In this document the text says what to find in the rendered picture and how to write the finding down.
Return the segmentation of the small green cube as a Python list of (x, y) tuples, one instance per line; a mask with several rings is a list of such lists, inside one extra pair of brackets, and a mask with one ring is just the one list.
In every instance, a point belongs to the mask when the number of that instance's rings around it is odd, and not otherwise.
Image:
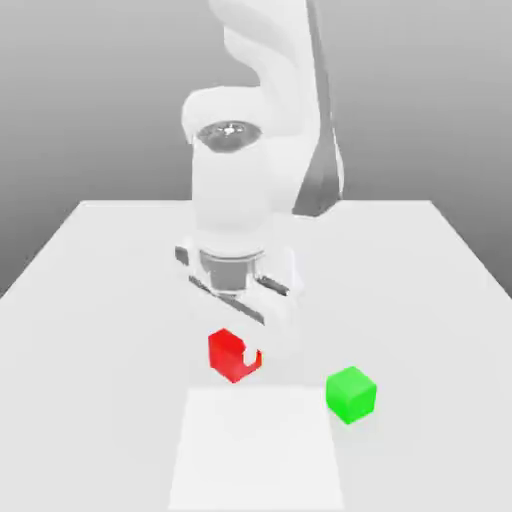
[(327, 377), (326, 403), (345, 424), (374, 411), (377, 385), (355, 366)]

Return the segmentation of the small red cube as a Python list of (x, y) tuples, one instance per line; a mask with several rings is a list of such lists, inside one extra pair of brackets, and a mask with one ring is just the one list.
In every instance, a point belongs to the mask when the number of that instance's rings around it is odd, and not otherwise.
[(220, 329), (208, 336), (210, 367), (231, 383), (237, 383), (262, 366), (262, 353), (257, 350), (254, 360), (247, 364), (244, 341), (227, 329)]

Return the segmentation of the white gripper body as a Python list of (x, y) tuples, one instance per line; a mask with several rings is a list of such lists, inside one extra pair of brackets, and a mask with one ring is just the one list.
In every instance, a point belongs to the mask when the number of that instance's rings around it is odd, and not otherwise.
[(291, 351), (298, 344), (297, 291), (274, 279), (249, 276), (237, 293), (219, 292), (186, 278), (194, 312), (212, 330), (226, 328), (253, 350)]

